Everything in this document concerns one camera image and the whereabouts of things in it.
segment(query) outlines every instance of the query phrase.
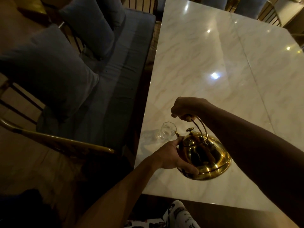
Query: marble table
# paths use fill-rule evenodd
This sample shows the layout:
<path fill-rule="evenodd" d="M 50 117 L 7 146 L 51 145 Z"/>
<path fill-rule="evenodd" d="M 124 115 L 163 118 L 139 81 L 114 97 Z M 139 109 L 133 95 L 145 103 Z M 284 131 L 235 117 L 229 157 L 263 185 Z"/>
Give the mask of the marble table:
<path fill-rule="evenodd" d="M 135 166 L 165 143 L 158 138 L 164 122 L 173 122 L 181 135 L 193 127 L 171 117 L 178 96 L 206 98 L 304 150 L 303 68 L 304 54 L 283 28 L 199 3 L 166 0 Z M 279 211 L 234 162 L 208 181 L 160 169 L 143 193 Z"/>

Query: teapot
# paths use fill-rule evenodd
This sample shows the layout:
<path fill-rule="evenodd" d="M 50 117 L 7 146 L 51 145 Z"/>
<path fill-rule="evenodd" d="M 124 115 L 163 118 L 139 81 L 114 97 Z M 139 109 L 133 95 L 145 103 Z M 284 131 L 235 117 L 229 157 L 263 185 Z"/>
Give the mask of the teapot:
<path fill-rule="evenodd" d="M 199 132 L 194 132 L 194 128 L 188 128 L 189 132 L 178 147 L 178 155 L 184 161 L 194 165 L 199 174 L 187 173 L 184 169 L 178 170 L 187 178 L 193 180 L 209 180 L 220 176 L 225 172 L 231 163 L 231 157 L 225 147 L 217 139 L 212 138 L 207 133 L 206 127 L 199 117 L 196 117 L 205 129 L 205 134 L 202 133 L 196 122 Z"/>

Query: kettle base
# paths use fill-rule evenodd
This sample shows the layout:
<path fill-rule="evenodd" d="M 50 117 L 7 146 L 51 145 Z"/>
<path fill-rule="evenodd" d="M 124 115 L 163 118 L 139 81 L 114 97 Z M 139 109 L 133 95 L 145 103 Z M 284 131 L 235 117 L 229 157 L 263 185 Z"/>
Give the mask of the kettle base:
<path fill-rule="evenodd" d="M 206 173 L 200 173 L 200 174 L 189 174 L 187 172 L 185 172 L 183 169 L 181 168 L 177 168 L 185 177 L 189 178 L 189 179 L 193 179 L 193 180 L 210 180 L 213 178 L 216 178 L 218 176 L 220 176 L 222 173 L 224 173 L 228 167 L 231 164 L 231 159 L 229 159 L 224 165 L 222 165 L 221 167 L 219 167 L 218 169 L 212 170 L 210 172 L 206 172 Z"/>

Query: forearm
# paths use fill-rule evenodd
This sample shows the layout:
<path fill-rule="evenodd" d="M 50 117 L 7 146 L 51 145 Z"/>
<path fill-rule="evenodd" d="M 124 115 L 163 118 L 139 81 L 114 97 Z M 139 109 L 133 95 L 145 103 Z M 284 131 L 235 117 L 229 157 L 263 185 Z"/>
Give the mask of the forearm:
<path fill-rule="evenodd" d="M 271 132 L 213 105 L 199 104 L 194 115 L 226 147 L 240 169 L 298 225 L 304 225 L 304 153 Z"/>
<path fill-rule="evenodd" d="M 137 199 L 159 167 L 154 157 L 143 160 L 85 212 L 77 228 L 123 227 Z"/>

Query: white printed fabric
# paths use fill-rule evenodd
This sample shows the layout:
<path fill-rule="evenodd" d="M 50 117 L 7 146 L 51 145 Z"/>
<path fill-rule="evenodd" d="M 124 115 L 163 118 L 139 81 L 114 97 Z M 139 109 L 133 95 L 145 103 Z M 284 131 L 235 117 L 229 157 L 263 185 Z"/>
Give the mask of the white printed fabric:
<path fill-rule="evenodd" d="M 174 201 L 167 209 L 163 218 L 148 219 L 146 221 L 128 220 L 126 228 L 200 228 L 189 214 L 184 204 Z"/>

